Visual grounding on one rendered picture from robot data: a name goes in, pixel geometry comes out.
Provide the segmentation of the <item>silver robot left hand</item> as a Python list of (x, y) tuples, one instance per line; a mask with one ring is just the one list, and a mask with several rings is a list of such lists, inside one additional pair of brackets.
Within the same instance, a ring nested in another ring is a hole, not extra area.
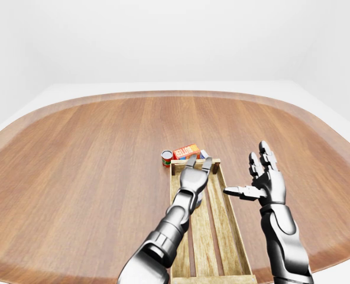
[(180, 189), (196, 194), (201, 193), (208, 182), (212, 158), (207, 157), (201, 169), (195, 169), (197, 156), (192, 155), (180, 174)]

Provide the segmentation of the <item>silver robot right hand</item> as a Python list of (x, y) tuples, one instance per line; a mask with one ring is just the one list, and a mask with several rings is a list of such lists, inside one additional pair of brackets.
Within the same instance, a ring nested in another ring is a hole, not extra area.
[(249, 154), (249, 173), (252, 176), (250, 186), (230, 186), (223, 193), (237, 196), (243, 200), (259, 200), (261, 206), (267, 204), (285, 204), (286, 186), (282, 173), (277, 168), (275, 154), (266, 141), (259, 143), (260, 157), (254, 152)]

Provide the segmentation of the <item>wooden slat tray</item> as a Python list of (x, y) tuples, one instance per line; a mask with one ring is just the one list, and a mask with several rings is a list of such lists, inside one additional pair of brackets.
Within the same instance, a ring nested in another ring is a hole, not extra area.
[(171, 284), (257, 284), (251, 270), (226, 183), (214, 159), (200, 206), (177, 249)]

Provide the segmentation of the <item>orange butter box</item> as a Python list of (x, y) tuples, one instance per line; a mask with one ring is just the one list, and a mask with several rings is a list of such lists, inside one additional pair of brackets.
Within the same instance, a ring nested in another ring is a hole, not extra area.
[(186, 160), (192, 155), (196, 155), (196, 158), (200, 158), (200, 149), (196, 144), (181, 147), (173, 151), (174, 160)]

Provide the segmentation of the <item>red green tin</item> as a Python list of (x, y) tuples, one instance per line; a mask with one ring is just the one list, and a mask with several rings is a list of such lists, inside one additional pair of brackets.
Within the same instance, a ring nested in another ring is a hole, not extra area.
[(171, 164), (171, 160), (173, 159), (173, 152), (170, 150), (164, 150), (161, 153), (161, 159), (162, 159), (163, 166), (169, 167)]

